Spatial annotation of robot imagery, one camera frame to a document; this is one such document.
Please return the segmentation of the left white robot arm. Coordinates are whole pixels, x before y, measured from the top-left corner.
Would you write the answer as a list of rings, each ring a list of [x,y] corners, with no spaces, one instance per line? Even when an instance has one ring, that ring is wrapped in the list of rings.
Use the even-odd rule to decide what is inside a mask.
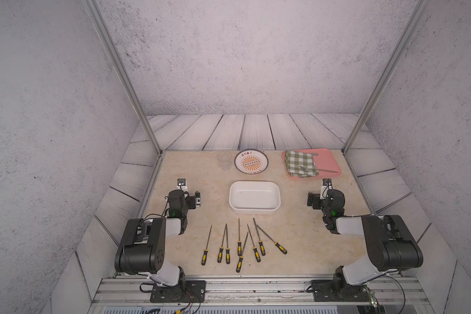
[[[160,289],[184,294],[184,271],[165,258],[166,238],[182,235],[188,225],[188,212],[201,205],[201,194],[173,190],[167,196],[164,214],[128,220],[115,255],[117,272],[144,276]]]

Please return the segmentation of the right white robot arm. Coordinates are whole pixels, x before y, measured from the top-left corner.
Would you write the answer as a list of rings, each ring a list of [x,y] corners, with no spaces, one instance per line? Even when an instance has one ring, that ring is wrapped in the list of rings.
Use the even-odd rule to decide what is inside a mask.
[[[390,272],[419,268],[424,256],[399,215],[344,215],[344,194],[335,189],[307,195],[307,206],[323,213],[327,230],[337,235],[365,239],[366,254],[352,264],[340,266],[331,281],[312,281],[316,300],[367,301],[367,282]]]

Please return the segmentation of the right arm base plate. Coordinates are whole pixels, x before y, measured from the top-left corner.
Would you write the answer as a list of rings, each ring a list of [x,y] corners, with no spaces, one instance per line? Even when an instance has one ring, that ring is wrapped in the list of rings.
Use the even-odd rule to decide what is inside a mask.
[[[313,280],[306,289],[313,294],[315,302],[369,302],[370,297],[364,286],[351,286],[333,280]]]

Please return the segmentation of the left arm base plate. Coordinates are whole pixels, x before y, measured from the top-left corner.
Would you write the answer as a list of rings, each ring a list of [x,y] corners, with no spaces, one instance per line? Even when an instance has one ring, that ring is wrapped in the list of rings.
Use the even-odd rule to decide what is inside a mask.
[[[174,287],[154,284],[150,292],[150,302],[158,303],[203,303],[207,282],[204,280],[181,281]]]

